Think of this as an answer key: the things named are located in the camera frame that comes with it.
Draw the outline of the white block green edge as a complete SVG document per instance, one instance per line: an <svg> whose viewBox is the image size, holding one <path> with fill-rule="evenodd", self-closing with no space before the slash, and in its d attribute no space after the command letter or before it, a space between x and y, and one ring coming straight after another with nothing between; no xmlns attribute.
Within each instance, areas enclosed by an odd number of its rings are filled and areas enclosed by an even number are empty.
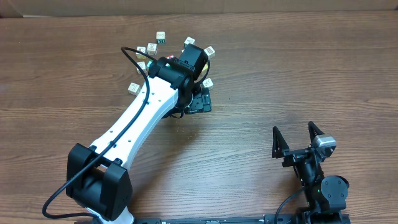
<svg viewBox="0 0 398 224"><path fill-rule="evenodd" d="M214 87L214 84L213 84L213 82L212 82L212 80L211 80L210 78L207 78L206 80L204 80L204 81L202 82L201 86L202 86L203 88L207 88L207 89L209 89L209 90L212 90L213 87Z"/></svg>

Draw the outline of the white letter L block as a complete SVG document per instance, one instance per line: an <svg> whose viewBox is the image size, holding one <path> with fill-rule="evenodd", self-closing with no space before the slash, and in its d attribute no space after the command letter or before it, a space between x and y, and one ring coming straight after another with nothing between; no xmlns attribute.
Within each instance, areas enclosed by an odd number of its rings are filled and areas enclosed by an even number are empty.
<svg viewBox="0 0 398 224"><path fill-rule="evenodd" d="M141 92L141 86L136 83L130 83L127 90L130 94L137 96Z"/></svg>

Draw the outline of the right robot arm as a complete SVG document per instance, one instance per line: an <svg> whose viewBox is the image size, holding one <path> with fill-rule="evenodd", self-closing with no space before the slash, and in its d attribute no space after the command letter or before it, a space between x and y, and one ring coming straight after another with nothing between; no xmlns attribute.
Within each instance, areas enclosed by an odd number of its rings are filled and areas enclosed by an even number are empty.
<svg viewBox="0 0 398 224"><path fill-rule="evenodd" d="M279 129L276 126L272 129L272 157L282 158L283 167L294 169L301 189L286 198L268 220L273 223L349 223L349 216L342 214L346 208L349 182L339 175L324 176L321 168L321 163L335 151L336 140L312 121L308 123L308 132L310 144L291 151ZM307 206L283 218L280 212L285 204L301 193L305 195Z"/></svg>

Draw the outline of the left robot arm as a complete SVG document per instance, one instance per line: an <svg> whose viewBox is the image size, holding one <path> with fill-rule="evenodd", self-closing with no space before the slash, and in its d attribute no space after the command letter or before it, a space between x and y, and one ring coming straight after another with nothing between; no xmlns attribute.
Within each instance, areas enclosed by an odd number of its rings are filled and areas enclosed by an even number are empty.
<svg viewBox="0 0 398 224"><path fill-rule="evenodd" d="M153 60L144 85L121 117L90 146L76 144L67 160L66 194L85 208L92 223L133 223L129 170L157 123L168 117L211 111L210 94L201 87L206 50L187 44L178 58Z"/></svg>

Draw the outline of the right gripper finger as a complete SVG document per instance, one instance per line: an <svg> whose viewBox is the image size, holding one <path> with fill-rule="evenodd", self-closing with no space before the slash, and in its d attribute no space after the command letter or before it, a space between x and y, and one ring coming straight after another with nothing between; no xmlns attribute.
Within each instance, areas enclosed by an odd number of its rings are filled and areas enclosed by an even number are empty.
<svg viewBox="0 0 398 224"><path fill-rule="evenodd" d="M277 128L277 126L274 126L272 128L272 133L273 133L273 145L272 145L272 158L281 158L284 157L284 153L288 152L289 146L286 143L283 135Z"/></svg>
<svg viewBox="0 0 398 224"><path fill-rule="evenodd" d="M318 135L324 135L324 132L321 131L318 126L313 122L309 121L308 122L308 131L310 134L310 141L313 142L316 136Z"/></svg>

